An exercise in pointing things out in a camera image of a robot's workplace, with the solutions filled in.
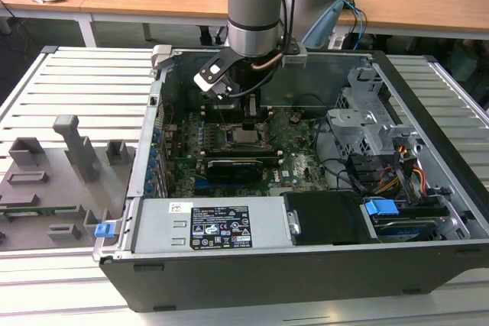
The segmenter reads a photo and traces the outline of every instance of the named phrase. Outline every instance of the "slotted metal workbench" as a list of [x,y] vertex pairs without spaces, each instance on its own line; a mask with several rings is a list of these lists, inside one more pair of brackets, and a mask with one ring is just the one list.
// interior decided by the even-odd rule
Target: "slotted metal workbench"
[[[61,47],[41,54],[0,108],[0,175],[10,165],[8,149],[16,137],[35,136],[43,147],[64,146],[51,129],[59,114],[79,115],[80,133],[90,136],[94,146],[125,139],[136,147],[152,80],[150,59],[151,50],[141,49]],[[487,115],[438,64],[421,56],[390,59],[489,187]],[[392,103],[404,118],[397,102]],[[104,277],[89,248],[0,252],[0,299],[2,326],[91,322],[487,326],[489,270],[464,273],[429,295],[136,314]]]

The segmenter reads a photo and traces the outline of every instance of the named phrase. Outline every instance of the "green circuit board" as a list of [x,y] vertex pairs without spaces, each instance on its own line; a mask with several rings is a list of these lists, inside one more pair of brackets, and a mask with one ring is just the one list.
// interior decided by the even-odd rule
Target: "green circuit board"
[[[286,191],[327,189],[312,147],[316,119],[303,120],[297,111],[278,109],[260,124],[258,136],[261,136],[261,143],[231,143],[233,129],[238,126],[224,122],[207,124],[192,114],[181,121],[178,127],[180,140],[172,145],[178,152],[173,150],[169,158],[173,167],[172,197],[278,196]],[[218,152],[246,150],[244,160],[250,158],[250,150],[281,151],[282,158],[278,165],[265,164],[259,183],[215,186],[206,179],[206,159],[200,154],[202,149]]]

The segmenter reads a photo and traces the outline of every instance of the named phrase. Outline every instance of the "blue drive latch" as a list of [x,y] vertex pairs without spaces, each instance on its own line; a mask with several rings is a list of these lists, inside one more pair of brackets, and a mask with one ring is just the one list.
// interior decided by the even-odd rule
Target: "blue drive latch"
[[115,223],[100,223],[95,228],[96,238],[114,238]]
[[399,215],[396,203],[390,199],[372,199],[365,203],[365,208],[369,215]]

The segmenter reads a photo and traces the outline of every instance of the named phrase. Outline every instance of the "motherboard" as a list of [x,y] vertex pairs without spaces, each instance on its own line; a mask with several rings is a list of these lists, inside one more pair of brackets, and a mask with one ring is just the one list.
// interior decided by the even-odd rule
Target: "motherboard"
[[189,113],[167,125],[162,150],[171,169],[170,197],[279,196],[328,188],[315,153],[318,119],[278,108],[254,130],[244,130],[220,115],[221,122],[209,123]]

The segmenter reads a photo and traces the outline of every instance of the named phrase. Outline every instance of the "power supply label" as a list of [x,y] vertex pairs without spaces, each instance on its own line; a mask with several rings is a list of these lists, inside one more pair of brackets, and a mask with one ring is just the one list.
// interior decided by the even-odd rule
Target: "power supply label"
[[194,250],[253,247],[247,206],[192,208],[190,228]]

